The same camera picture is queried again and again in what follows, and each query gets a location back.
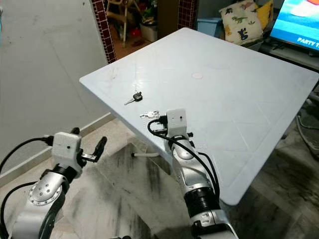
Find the television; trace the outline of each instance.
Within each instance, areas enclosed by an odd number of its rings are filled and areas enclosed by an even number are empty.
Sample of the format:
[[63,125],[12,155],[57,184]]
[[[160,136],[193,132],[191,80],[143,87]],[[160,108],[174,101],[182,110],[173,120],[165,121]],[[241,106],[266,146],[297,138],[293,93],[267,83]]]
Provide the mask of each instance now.
[[285,0],[270,36],[319,51],[319,0]]

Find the key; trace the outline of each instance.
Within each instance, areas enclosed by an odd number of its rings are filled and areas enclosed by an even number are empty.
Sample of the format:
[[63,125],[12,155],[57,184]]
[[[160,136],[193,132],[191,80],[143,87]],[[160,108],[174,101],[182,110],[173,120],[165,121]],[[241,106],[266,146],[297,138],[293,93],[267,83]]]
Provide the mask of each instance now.
[[144,113],[140,115],[141,118],[148,118],[148,119],[159,119],[160,118],[160,112],[159,111],[149,111],[147,113]]
[[129,103],[132,103],[134,101],[138,102],[138,101],[141,101],[142,99],[143,99],[142,93],[137,92],[136,94],[133,95],[133,98],[127,101],[124,105],[126,106]]

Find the blue container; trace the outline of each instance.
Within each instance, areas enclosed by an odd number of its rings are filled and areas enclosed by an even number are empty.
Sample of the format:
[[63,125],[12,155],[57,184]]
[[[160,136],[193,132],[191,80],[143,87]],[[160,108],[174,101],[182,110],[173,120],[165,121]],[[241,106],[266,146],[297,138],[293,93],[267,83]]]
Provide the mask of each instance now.
[[219,37],[223,29],[221,18],[208,17],[197,19],[197,31],[210,36]]

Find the tiled floor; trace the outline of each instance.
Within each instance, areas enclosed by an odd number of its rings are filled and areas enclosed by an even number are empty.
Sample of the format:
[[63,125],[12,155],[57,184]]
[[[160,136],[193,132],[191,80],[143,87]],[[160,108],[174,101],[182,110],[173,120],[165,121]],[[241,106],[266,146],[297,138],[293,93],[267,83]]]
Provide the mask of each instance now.
[[[167,163],[132,158],[148,146],[117,119],[83,138],[90,151],[98,139],[109,138],[97,164],[84,168],[66,195],[63,217],[52,237],[57,239],[191,239],[183,196]],[[50,161],[1,188],[0,199],[14,185],[36,179]],[[222,204],[240,239],[317,239],[319,235],[319,163],[292,124],[240,203]],[[5,211],[8,228],[22,205],[21,190]]]
[[117,36],[116,31],[114,30],[113,26],[110,27],[111,36],[115,48],[116,58],[119,60],[141,48],[151,44],[151,42],[144,40],[144,43],[140,46],[132,46],[136,41],[143,40],[142,37],[134,37],[130,36],[126,39],[126,47],[123,48],[122,40]]

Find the black ribbed joint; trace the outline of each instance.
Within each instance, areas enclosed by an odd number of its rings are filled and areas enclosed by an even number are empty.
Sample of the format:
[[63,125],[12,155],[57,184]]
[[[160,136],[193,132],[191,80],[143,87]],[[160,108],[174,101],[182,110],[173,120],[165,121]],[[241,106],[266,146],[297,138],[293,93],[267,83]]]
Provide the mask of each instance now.
[[57,164],[52,169],[52,172],[63,175],[67,179],[69,184],[72,183],[73,179],[76,177],[76,174],[77,174],[74,168],[72,167],[63,168],[63,167],[60,167],[59,164]]
[[[171,139],[175,140],[175,141],[179,141],[182,139],[186,139],[183,135],[178,135],[178,136],[173,136]],[[173,142],[172,141],[168,141],[168,146],[171,149],[171,147],[173,146]]]
[[187,192],[184,200],[190,218],[199,213],[220,209],[214,190],[210,187],[197,188]]

